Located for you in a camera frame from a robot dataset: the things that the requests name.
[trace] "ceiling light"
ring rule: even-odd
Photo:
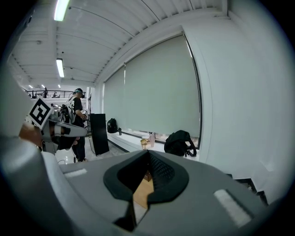
[[[65,11],[68,7],[70,0],[58,0],[56,7],[55,7],[55,13],[54,13],[54,20],[56,21],[63,21],[65,17]]]
[[[57,65],[57,69],[59,70],[59,76],[61,78],[64,78],[64,68],[63,68],[63,60],[61,58],[57,58],[56,59],[56,65]]]

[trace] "bottle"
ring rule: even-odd
[[[151,144],[151,148],[155,146],[155,133],[149,132],[149,141]]]

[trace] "wooden surface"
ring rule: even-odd
[[[139,205],[148,208],[147,200],[148,195],[153,192],[153,180],[151,179],[149,182],[145,179],[142,180],[137,190],[133,194],[133,200],[137,202]]]

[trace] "large window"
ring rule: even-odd
[[[178,130],[200,133],[199,91],[183,36],[141,53],[105,83],[104,112],[123,130],[155,132],[159,139]]]

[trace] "black backpack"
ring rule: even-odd
[[[197,155],[197,150],[195,149],[193,141],[190,139],[189,133],[183,130],[179,130],[169,135],[169,137],[166,139],[164,150],[166,153],[177,156],[187,156],[188,154],[192,157],[195,157]]]
[[[60,109],[60,121],[64,123],[69,123],[70,122],[70,114],[68,107],[63,104],[61,109]]]
[[[118,132],[118,128],[117,128],[117,122],[114,118],[111,118],[108,122],[107,122],[107,131],[111,134],[113,133],[117,133]]]

